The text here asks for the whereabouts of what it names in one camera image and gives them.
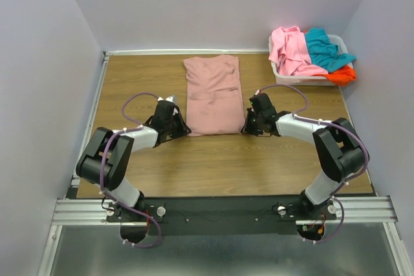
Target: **wall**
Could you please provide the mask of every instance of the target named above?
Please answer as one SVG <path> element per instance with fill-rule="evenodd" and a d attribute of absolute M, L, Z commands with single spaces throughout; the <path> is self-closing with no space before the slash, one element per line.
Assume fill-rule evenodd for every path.
<path fill-rule="evenodd" d="M 37 275 L 102 53 L 75 0 L 0 7 L 0 275 Z"/>
<path fill-rule="evenodd" d="M 414 23 L 412 0 L 363 0 L 343 38 L 358 56 L 358 81 L 344 90 L 371 153 L 375 188 L 391 195 L 414 262 Z"/>
<path fill-rule="evenodd" d="M 77 0 L 104 50 L 267 48 L 279 26 L 341 34 L 361 0 Z"/>

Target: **pink garment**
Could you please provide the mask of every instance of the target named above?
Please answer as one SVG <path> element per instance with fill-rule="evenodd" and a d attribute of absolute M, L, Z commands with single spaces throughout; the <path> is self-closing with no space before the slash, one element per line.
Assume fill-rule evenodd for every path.
<path fill-rule="evenodd" d="M 189 136 L 240 133 L 245 123 L 239 59 L 230 55 L 184 60 Z"/>
<path fill-rule="evenodd" d="M 279 27 L 272 32 L 273 49 L 269 60 L 278 67 L 283 76 L 313 76 L 328 74 L 322 67 L 312 65 L 306 47 L 305 34 L 299 27 Z"/>

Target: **teal cloth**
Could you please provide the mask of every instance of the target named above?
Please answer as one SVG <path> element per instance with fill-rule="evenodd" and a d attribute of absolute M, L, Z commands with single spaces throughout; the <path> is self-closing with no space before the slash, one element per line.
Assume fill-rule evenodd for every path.
<path fill-rule="evenodd" d="M 305 41 L 312 64 L 326 69 L 329 73 L 356 60 L 356 56 L 352 54 L 338 55 L 338 45 L 331 43 L 322 28 L 311 28 L 305 34 Z"/>

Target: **wooden table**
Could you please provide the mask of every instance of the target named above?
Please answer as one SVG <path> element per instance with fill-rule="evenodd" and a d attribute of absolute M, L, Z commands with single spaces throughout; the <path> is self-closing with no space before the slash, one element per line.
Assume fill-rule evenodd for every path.
<path fill-rule="evenodd" d="M 186 70 L 182 61 L 195 55 L 111 56 L 100 95 L 94 129 L 134 127 L 120 112 L 133 94 L 149 91 L 178 97 L 186 116 Z M 275 83 L 266 54 L 240 54 L 245 108 L 254 92 Z M 300 87 L 310 106 L 301 115 L 334 120 L 347 117 L 338 87 Z M 303 106 L 300 95 L 285 88 L 266 90 L 278 111 Z M 156 101 L 139 96 L 126 109 L 146 121 Z M 298 194 L 320 172 L 314 146 L 293 138 L 232 134 L 184 137 L 131 155 L 126 176 L 146 196 L 217 196 Z M 343 193 L 372 193 L 367 174 L 351 181 Z M 100 197 L 98 188 L 82 180 L 79 198 Z"/>

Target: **laundry basket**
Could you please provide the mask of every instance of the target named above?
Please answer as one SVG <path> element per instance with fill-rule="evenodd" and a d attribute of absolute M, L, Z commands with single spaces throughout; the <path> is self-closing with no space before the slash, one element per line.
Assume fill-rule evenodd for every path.
<path fill-rule="evenodd" d="M 331 43 L 338 45 L 339 54 L 348 53 L 347 47 L 343 42 L 340 36 L 336 35 L 328 35 L 329 40 Z M 269 37 L 269 52 L 271 53 L 273 49 L 273 42 L 272 36 Z M 272 68 L 273 73 L 276 76 L 276 83 L 283 83 L 289 85 L 321 85 L 321 86 L 333 86 L 332 82 L 330 82 L 327 78 L 321 76 L 282 76 L 278 73 L 278 68 L 276 64 L 272 61 Z"/>

